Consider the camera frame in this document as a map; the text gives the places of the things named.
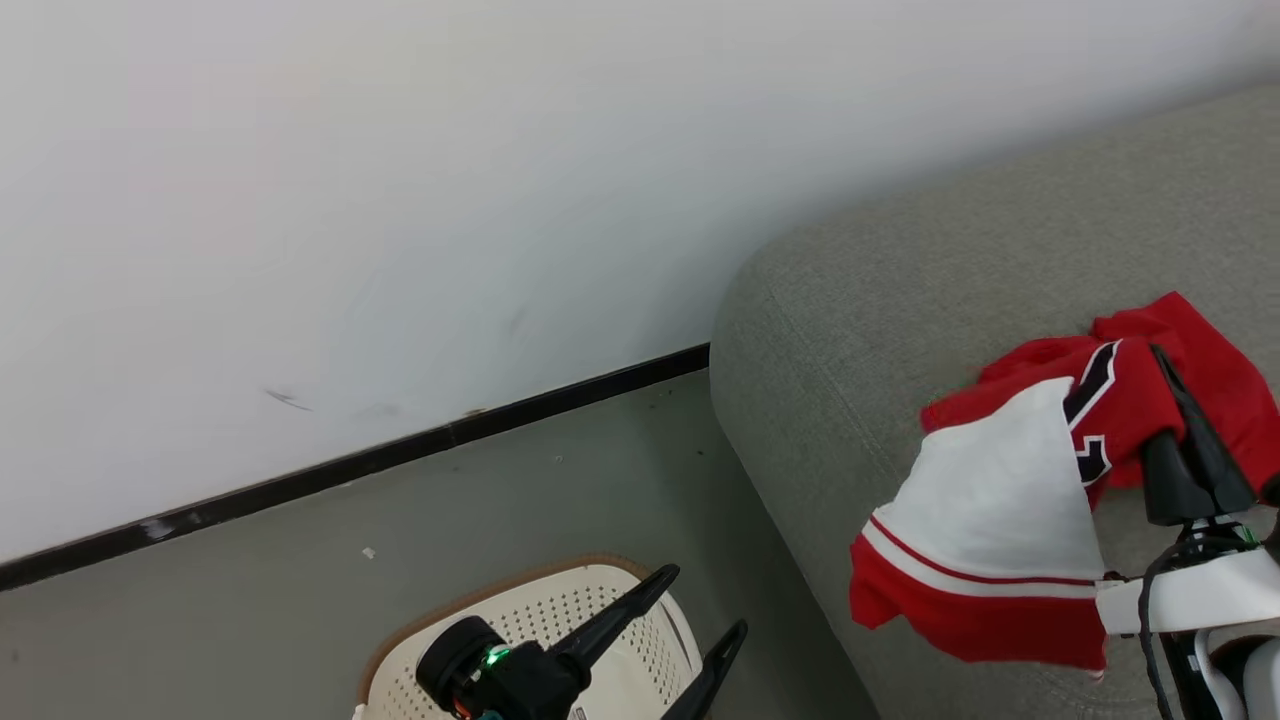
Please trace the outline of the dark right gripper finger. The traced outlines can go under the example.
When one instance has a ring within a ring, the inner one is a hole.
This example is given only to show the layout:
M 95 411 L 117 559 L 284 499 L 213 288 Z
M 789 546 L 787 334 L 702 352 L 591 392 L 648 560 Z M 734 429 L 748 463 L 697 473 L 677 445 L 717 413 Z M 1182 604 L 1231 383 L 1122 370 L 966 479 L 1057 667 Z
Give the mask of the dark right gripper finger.
M 1219 514 L 1215 518 L 1252 509 L 1257 502 L 1257 495 L 1236 464 L 1230 448 L 1196 401 L 1172 360 L 1157 345 L 1151 347 L 1151 352 L 1167 383 L 1178 416 L 1183 423 L 1183 434 L 1178 438 L 1192 439 L 1192 443 L 1199 450 L 1204 469 L 1203 483 L 1212 489 L 1217 506 Z
M 1178 527 L 1219 514 L 1212 489 L 1203 483 L 1201 452 L 1192 439 L 1161 430 L 1144 443 L 1140 465 L 1149 524 Z

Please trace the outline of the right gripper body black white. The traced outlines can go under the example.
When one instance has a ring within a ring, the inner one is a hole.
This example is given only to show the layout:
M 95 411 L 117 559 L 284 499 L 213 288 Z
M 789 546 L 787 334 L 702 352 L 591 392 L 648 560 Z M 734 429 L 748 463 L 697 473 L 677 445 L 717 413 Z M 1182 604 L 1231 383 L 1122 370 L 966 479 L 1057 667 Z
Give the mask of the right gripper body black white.
M 1146 573 L 1181 539 L 1185 525 L 1149 524 L 1143 498 L 1102 498 L 1094 527 L 1103 560 L 1126 578 L 1103 583 L 1096 596 L 1107 635 L 1137 634 L 1144 624 L 1156 633 L 1178 633 L 1277 619 L 1277 561 L 1266 550 L 1194 568 L 1167 566 L 1146 587 Z

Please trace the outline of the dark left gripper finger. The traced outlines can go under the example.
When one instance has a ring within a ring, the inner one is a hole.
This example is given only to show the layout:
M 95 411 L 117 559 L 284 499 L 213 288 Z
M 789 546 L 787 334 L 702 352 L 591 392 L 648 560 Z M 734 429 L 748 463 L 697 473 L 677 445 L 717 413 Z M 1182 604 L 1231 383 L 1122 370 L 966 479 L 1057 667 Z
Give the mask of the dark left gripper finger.
M 680 573 L 676 564 L 659 568 L 553 644 L 550 656 L 576 673 L 591 670 L 632 621 L 648 615 Z
M 701 670 L 690 685 L 662 715 L 663 720 L 703 720 L 708 719 L 716 697 L 736 660 L 749 625 L 745 619 L 737 620 L 712 646 L 701 660 Z

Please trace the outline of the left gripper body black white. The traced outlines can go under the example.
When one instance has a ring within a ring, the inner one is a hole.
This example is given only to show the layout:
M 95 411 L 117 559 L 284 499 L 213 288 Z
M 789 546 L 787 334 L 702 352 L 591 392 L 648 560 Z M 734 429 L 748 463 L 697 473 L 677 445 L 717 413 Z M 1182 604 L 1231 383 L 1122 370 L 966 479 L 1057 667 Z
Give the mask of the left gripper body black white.
M 480 616 L 448 625 L 413 678 L 454 719 L 567 719 L 593 682 L 573 657 L 535 641 L 511 644 Z

